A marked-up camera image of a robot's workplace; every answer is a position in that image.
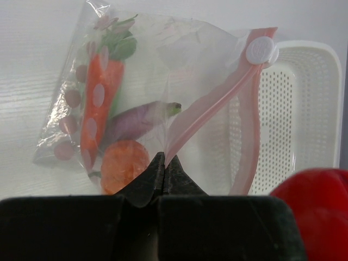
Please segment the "green toy leaf vegetable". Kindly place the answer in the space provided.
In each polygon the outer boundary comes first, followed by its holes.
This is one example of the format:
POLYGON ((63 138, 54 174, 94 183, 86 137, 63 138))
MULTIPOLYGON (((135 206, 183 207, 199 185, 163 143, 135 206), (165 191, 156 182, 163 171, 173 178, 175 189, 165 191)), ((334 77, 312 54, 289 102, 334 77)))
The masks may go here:
POLYGON ((114 96, 114 99, 112 101, 110 110, 109 110, 109 115, 108 115, 108 119, 112 119, 114 116, 116 116, 117 114, 117 108, 119 106, 120 103, 120 97, 122 96, 122 87, 119 87, 116 95, 114 96))

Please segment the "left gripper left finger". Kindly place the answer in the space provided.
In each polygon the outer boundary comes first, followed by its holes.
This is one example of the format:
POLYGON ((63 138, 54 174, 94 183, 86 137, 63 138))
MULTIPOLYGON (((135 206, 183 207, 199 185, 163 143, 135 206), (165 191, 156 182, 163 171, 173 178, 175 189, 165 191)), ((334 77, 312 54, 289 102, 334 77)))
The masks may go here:
POLYGON ((1 200, 1 260, 110 260, 126 202, 123 193, 1 200))

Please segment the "orange toy pumpkin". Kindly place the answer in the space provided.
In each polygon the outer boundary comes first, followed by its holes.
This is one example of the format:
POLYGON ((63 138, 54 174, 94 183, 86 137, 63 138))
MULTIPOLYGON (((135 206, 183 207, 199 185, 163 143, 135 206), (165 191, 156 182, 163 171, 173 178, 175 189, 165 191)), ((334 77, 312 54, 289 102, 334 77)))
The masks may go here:
POLYGON ((101 165, 101 187, 113 195, 132 182, 150 164, 147 149, 135 140, 121 140, 105 150, 101 165))

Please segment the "purple toy eggplant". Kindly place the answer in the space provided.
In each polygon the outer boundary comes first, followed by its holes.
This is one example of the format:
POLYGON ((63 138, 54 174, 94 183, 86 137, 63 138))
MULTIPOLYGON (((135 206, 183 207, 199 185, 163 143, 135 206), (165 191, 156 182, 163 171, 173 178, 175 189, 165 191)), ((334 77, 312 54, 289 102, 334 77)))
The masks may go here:
POLYGON ((182 105, 177 102, 153 101, 128 109, 107 122, 103 145, 119 140, 137 140, 181 112, 182 105))

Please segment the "red toy strawberry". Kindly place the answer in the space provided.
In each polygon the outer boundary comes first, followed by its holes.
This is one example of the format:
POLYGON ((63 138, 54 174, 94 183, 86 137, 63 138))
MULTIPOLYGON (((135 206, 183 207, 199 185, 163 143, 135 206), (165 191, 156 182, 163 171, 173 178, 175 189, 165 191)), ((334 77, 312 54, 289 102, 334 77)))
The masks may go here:
POLYGON ((346 170, 305 169, 270 195, 291 208, 308 260, 347 260, 346 170))

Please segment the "clear zip top bag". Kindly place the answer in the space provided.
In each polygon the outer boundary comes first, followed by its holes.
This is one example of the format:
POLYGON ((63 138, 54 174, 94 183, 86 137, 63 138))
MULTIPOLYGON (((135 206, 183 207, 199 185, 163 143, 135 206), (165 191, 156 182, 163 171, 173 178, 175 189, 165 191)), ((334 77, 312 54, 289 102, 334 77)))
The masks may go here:
POLYGON ((147 149, 150 161, 162 152, 165 166, 178 158, 206 193, 246 195, 259 157, 260 78, 279 54, 277 28, 229 33, 207 22, 121 10, 107 1, 84 3, 34 163, 65 170, 81 167, 103 191, 102 159, 111 144, 103 145, 102 138, 87 171, 80 133, 89 46, 101 39, 95 25, 105 16, 119 21, 136 16, 129 30, 136 50, 125 60, 116 115, 153 101, 182 105, 180 113, 135 140, 147 149))

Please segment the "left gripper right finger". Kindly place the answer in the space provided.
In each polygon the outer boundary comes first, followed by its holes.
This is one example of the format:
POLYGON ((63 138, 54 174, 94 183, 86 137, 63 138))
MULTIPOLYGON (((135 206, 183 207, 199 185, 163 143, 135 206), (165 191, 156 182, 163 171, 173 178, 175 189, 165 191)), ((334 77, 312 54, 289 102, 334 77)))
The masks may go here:
POLYGON ((272 196, 208 196, 178 158, 158 203, 159 260, 306 260, 288 205, 272 196))

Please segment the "orange toy carrot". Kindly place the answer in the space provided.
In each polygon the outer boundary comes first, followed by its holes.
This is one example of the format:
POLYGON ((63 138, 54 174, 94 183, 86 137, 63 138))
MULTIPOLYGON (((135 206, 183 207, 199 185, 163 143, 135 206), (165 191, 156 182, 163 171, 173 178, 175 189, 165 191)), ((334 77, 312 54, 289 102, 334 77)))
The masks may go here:
POLYGON ((89 46, 80 133, 82 162, 87 171, 95 163, 113 100, 123 81, 125 60, 136 50, 137 40, 129 31, 135 19, 119 21, 105 16, 95 25, 101 39, 89 46))

